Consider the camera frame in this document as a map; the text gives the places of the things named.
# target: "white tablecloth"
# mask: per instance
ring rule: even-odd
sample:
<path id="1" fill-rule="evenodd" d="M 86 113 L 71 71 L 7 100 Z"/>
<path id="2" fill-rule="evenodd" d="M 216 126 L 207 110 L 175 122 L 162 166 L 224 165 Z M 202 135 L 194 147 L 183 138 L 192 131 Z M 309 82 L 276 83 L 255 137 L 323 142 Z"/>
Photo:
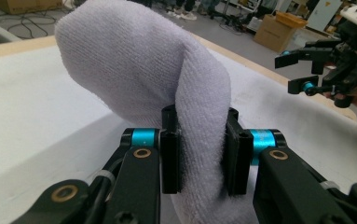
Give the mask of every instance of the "white tablecloth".
<path id="1" fill-rule="evenodd" d="M 344 192 L 357 182 L 357 123 L 213 52 L 232 79 L 245 128 L 279 129 L 288 145 Z M 0 58 L 0 223 L 23 214 L 64 179 L 88 183 L 125 128 L 65 71 L 57 47 Z M 162 223 L 178 223 L 168 197 Z"/>

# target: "floor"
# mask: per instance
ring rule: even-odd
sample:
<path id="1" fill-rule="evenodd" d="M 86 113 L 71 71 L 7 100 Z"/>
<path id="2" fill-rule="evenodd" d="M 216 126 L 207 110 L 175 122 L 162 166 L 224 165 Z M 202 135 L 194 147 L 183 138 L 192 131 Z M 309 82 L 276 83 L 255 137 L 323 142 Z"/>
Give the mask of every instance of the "floor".
<path id="1" fill-rule="evenodd" d="M 70 0 L 64 1 L 68 7 L 72 4 Z M 218 11 L 223 11 L 224 3 L 217 6 Z M 199 35 L 225 49 L 229 49 L 240 56 L 247 58 L 255 63 L 258 63 L 278 74 L 289 79 L 306 77 L 309 75 L 310 63 L 300 62 L 295 66 L 289 66 L 278 70 L 274 69 L 274 58 L 277 52 L 267 49 L 253 41 L 254 35 L 247 33 L 232 32 L 230 27 L 223 25 L 223 19 L 215 18 L 211 20 L 208 16 L 198 16 L 196 21 L 185 21 L 170 17 L 162 4 L 154 4 L 153 9 L 166 17 L 167 19 L 175 22 L 178 26 L 186 29 L 187 31 Z M 41 37 L 54 34 L 54 23 L 69 13 L 68 9 L 49 10 L 36 13 L 28 13 L 25 15 L 7 15 L 0 11 L 0 26 L 9 30 L 12 34 L 19 36 L 22 39 L 33 37 Z M 227 14 L 237 15 L 240 11 L 237 8 L 229 6 Z M 296 49 L 303 45 L 306 40 L 316 40 L 320 38 L 319 35 L 304 31 L 296 32 L 294 38 L 288 46 L 288 49 Z"/>

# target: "towel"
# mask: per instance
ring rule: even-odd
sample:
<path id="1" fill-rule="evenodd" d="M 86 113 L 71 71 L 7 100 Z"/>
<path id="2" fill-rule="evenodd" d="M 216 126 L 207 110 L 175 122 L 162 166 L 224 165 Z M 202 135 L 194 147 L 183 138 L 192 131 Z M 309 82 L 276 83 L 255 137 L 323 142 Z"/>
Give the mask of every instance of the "towel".
<path id="1" fill-rule="evenodd" d="M 190 33 L 124 0 L 91 0 L 62 18 L 56 39 L 68 73 L 138 127 L 161 128 L 175 104 L 183 189 L 172 195 L 182 223 L 256 223 L 249 194 L 228 197 L 222 147 L 230 106 L 227 70 Z"/>

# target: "cardboard box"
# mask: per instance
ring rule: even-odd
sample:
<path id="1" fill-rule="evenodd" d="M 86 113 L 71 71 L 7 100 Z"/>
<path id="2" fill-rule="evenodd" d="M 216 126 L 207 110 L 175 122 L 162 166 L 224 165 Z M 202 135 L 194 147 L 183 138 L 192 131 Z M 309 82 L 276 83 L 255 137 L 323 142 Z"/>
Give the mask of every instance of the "cardboard box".
<path id="1" fill-rule="evenodd" d="M 23 14 L 62 7 L 62 0 L 0 0 L 0 9 L 8 14 Z"/>
<path id="2" fill-rule="evenodd" d="M 266 15 L 254 36 L 254 41 L 277 52 L 286 50 L 296 28 L 275 21 L 271 15 Z"/>

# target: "white cabinet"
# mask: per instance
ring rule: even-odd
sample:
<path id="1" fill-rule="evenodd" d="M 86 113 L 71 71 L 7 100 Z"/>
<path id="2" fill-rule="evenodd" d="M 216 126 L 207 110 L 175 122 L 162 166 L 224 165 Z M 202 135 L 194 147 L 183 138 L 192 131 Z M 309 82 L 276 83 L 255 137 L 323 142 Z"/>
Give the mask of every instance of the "white cabinet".
<path id="1" fill-rule="evenodd" d="M 309 16 L 309 28 L 323 32 L 326 25 L 336 14 L 342 2 L 339 0 L 320 0 Z"/>

